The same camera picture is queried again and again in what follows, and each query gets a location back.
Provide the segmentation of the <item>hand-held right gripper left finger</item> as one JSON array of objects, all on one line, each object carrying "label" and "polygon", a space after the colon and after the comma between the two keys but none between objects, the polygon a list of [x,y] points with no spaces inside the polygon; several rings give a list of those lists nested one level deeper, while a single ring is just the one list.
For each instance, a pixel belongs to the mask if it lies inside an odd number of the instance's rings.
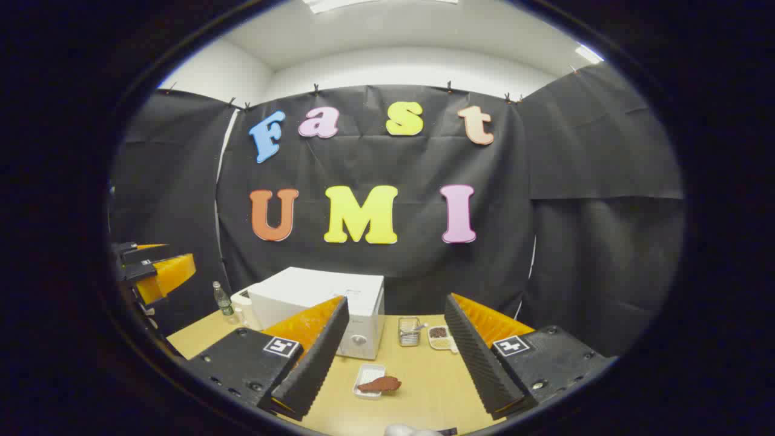
[{"label": "hand-held right gripper left finger", "polygon": [[238,328],[186,360],[188,372],[250,409],[302,420],[312,408],[349,323],[335,296],[262,331]]}]

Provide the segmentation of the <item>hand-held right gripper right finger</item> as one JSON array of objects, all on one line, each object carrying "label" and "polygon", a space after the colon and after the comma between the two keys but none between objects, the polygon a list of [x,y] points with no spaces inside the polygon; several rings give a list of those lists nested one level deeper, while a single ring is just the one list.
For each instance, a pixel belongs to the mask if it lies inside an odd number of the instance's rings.
[{"label": "hand-held right gripper right finger", "polygon": [[459,294],[446,296],[444,318],[495,420],[570,394],[616,362],[559,326],[531,328]]}]

